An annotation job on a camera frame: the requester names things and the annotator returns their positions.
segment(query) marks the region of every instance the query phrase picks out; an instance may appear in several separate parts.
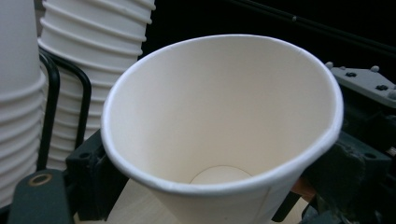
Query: dark wall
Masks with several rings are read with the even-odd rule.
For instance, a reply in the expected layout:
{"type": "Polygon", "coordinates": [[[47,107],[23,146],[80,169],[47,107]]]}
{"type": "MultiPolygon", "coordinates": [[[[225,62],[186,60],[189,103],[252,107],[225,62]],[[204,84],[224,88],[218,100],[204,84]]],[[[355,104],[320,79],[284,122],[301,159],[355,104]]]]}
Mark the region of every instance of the dark wall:
{"type": "Polygon", "coordinates": [[[263,13],[260,4],[280,9],[318,24],[336,27],[339,30],[396,47],[396,32],[388,20],[391,7],[357,5],[360,11],[351,11],[357,1],[345,1],[340,5],[323,5],[315,1],[226,1],[226,0],[156,0],[157,9],[152,13],[153,23],[148,26],[148,41],[143,45],[144,57],[155,49],[204,35],[253,34],[277,37],[320,58],[324,63],[331,61],[335,66],[370,68],[380,67],[380,73],[396,83],[396,51],[378,50],[371,45],[357,44],[348,38],[318,32],[310,26],[290,19],[263,13]],[[244,2],[252,4],[246,7],[244,2]]]}

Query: cup stack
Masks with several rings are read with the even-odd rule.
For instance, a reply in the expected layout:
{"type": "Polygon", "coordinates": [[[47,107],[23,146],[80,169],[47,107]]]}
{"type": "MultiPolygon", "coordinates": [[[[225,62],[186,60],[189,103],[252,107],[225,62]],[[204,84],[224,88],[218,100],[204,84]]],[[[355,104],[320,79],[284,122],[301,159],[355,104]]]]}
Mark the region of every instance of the cup stack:
{"type": "Polygon", "coordinates": [[[39,70],[33,1],[0,7],[0,208],[15,186],[35,171],[40,145],[45,76],[39,70]]]}
{"type": "MultiPolygon", "coordinates": [[[[47,0],[38,45],[78,66],[90,79],[92,98],[84,139],[100,129],[108,92],[142,54],[154,0],[47,0]]],[[[61,89],[49,149],[48,167],[64,169],[75,149],[82,85],[60,70],[61,89]]]]}

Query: curved black bar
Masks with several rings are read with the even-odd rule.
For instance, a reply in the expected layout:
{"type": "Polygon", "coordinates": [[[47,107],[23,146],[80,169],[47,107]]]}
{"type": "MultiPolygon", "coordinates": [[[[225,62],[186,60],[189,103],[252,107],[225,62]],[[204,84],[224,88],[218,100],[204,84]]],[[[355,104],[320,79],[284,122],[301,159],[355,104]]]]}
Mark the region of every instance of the curved black bar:
{"type": "Polygon", "coordinates": [[[39,58],[40,62],[44,64],[47,70],[49,89],[43,129],[41,133],[40,149],[38,150],[36,165],[37,171],[44,170],[47,167],[47,159],[50,151],[50,139],[52,137],[53,122],[55,120],[56,105],[58,104],[61,83],[58,68],[52,59],[42,52],[42,50],[40,50],[39,58]]]}
{"type": "Polygon", "coordinates": [[[56,63],[56,65],[62,67],[63,69],[73,73],[76,77],[78,77],[79,81],[82,84],[82,100],[81,100],[81,108],[79,112],[79,121],[78,121],[78,131],[76,136],[76,144],[75,148],[79,147],[84,142],[84,133],[87,125],[88,113],[90,110],[91,103],[91,94],[92,94],[92,86],[90,79],[87,75],[78,68],[75,64],[58,57],[44,49],[46,55],[49,55],[51,59],[56,63]]]}

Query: stacked paper cup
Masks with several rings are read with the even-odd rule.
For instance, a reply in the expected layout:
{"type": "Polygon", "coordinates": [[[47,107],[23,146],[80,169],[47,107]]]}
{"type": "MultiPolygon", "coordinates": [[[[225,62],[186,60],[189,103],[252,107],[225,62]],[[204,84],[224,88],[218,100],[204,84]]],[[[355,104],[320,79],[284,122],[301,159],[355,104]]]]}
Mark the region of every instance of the stacked paper cup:
{"type": "Polygon", "coordinates": [[[0,7],[0,208],[35,171],[45,76],[39,70],[33,1],[0,7]]]}
{"type": "MultiPolygon", "coordinates": [[[[77,65],[90,79],[92,98],[84,138],[100,129],[103,104],[120,75],[142,54],[154,0],[47,0],[38,45],[77,65]]],[[[79,80],[61,69],[61,90],[48,167],[64,169],[75,149],[82,98],[79,80]]]]}

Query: table surface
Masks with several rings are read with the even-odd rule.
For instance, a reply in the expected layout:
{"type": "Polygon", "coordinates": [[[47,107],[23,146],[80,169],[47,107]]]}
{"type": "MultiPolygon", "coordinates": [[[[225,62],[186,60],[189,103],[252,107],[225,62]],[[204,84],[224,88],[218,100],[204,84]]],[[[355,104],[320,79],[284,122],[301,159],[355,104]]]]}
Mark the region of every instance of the table surface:
{"type": "MultiPolygon", "coordinates": [[[[306,205],[304,200],[297,202],[281,223],[298,224],[306,205]]],[[[128,181],[107,221],[79,221],[78,217],[75,221],[77,224],[180,224],[148,189],[133,180],[128,181]]]]}

